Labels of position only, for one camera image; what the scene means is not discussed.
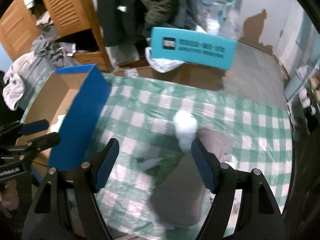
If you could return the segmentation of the person's left hand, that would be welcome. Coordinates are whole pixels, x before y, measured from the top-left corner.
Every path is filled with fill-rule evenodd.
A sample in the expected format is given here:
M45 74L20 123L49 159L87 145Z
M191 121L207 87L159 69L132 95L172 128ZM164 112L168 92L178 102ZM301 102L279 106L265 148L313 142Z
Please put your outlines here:
M9 180L5 184L5 188L1 191L1 212L4 210L16 210L19 206L19 197L16 189L16 180Z

